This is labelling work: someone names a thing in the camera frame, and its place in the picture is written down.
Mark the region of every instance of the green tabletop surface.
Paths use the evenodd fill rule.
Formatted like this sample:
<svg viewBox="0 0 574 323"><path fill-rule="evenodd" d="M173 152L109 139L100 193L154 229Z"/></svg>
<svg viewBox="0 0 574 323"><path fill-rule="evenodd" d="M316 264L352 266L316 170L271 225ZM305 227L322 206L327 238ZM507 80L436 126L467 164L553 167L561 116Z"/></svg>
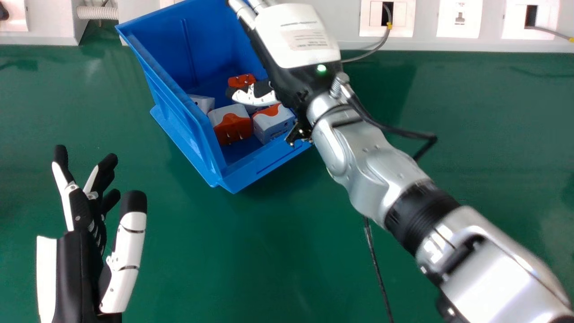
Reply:
<svg viewBox="0 0 574 323"><path fill-rule="evenodd" d="M378 120L435 132L423 170L574 295L574 55L378 52L345 71ZM314 148L232 195L206 185L153 105L111 25L90 24L79 47L0 47L0 321L38 320L36 236L65 231L56 144L79 183L115 152L114 187L148 195L125 322L387 321L362 219ZM395 321L442 322L413 258L382 229L374 240Z"/></svg>

